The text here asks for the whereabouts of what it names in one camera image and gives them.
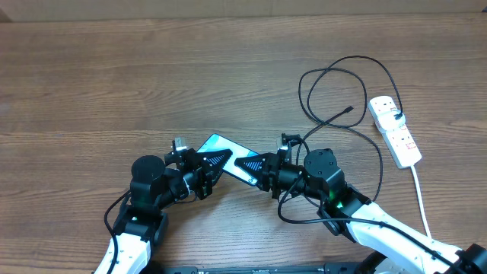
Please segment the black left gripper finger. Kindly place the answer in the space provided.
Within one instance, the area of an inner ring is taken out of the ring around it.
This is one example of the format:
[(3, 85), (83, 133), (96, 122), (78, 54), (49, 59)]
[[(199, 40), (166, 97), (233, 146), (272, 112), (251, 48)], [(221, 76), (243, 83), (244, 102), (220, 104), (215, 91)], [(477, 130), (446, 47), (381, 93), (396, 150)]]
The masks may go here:
[(212, 173), (212, 177), (220, 177), (223, 167), (231, 158), (233, 152), (230, 149), (218, 151), (198, 152), (197, 155), (202, 159), (205, 172)]
[(213, 187), (216, 185), (222, 174), (223, 170), (210, 171), (205, 174), (205, 180), (203, 183), (203, 199), (206, 199), (212, 194)]

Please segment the blue Galaxy smartphone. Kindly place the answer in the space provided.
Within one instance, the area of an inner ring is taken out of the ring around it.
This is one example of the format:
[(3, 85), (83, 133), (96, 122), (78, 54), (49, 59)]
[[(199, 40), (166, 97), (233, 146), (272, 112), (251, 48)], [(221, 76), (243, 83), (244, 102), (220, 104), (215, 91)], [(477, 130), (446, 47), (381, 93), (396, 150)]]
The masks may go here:
[(247, 172), (236, 166), (234, 162), (237, 158), (256, 156), (258, 153), (219, 134), (210, 135), (197, 152), (220, 151), (225, 149), (231, 150), (232, 155), (223, 167), (223, 171), (250, 186), (255, 186), (257, 179), (251, 177)]

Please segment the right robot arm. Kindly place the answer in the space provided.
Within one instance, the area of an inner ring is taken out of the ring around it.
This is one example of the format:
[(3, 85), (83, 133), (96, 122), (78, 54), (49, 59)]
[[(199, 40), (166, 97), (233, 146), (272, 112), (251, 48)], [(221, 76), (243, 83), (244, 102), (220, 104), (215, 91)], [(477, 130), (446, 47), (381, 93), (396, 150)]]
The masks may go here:
[(484, 273), (486, 249), (465, 250), (427, 237), (388, 215), (377, 203), (345, 181), (330, 149), (313, 150), (302, 165), (291, 164), (285, 151), (234, 162), (256, 178), (257, 187), (284, 202), (289, 194), (320, 201), (317, 218), (334, 235), (370, 247), (410, 273)]

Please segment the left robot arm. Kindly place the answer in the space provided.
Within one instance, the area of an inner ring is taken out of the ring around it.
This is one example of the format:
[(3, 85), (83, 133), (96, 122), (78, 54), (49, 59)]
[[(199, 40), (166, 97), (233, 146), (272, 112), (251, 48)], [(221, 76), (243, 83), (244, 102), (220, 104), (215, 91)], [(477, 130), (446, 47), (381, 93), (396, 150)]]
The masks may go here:
[(164, 158), (138, 158), (131, 167), (129, 190), (115, 201), (121, 206), (114, 224), (104, 221), (111, 239), (95, 272), (144, 271), (167, 230), (164, 209), (190, 194), (200, 200), (211, 195), (231, 156), (230, 149), (197, 152), (182, 148)]

